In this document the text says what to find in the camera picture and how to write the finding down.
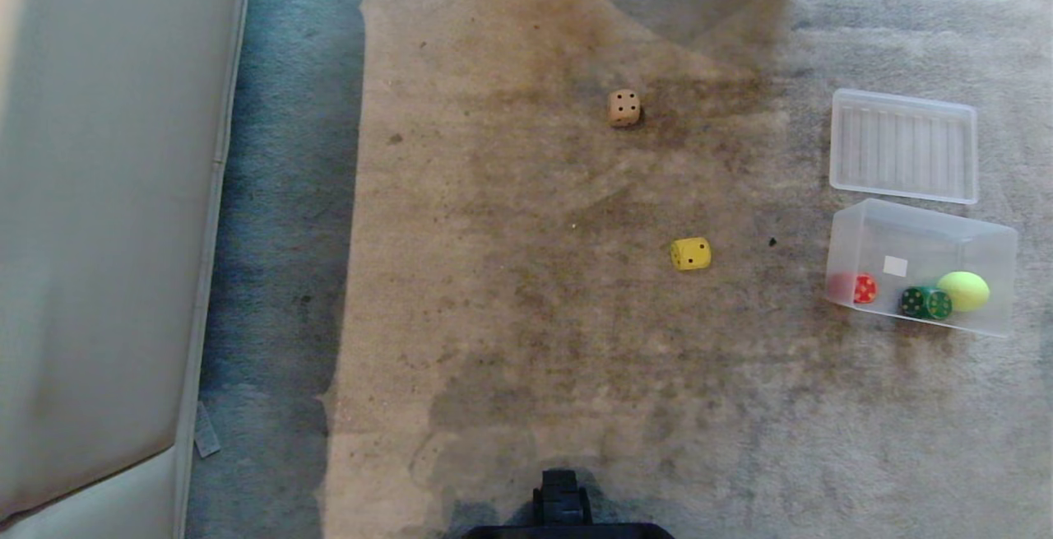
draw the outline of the plastic container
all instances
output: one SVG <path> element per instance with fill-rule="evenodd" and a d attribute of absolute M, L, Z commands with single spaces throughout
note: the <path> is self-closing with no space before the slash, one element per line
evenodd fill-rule
<path fill-rule="evenodd" d="M 986 221 L 952 217 L 880 199 L 834 214 L 827 258 L 827 298 L 865 313 L 933 322 L 987 336 L 1011 332 L 1017 234 Z M 900 313 L 900 295 L 911 286 L 936 286 L 945 274 L 971 272 L 991 291 L 977 311 L 953 311 L 946 321 Z M 872 303 L 855 303 L 856 274 L 871 274 L 878 293 Z"/>
<path fill-rule="evenodd" d="M 974 107 L 839 88 L 833 108 L 831 186 L 975 204 Z"/>

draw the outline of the black object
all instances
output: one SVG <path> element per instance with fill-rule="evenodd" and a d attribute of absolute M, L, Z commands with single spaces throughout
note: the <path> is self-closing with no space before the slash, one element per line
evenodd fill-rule
<path fill-rule="evenodd" d="M 480 526 L 464 539 L 673 539 L 656 524 L 593 524 L 592 507 L 577 475 L 568 470 L 541 474 L 534 491 L 534 526 Z"/>

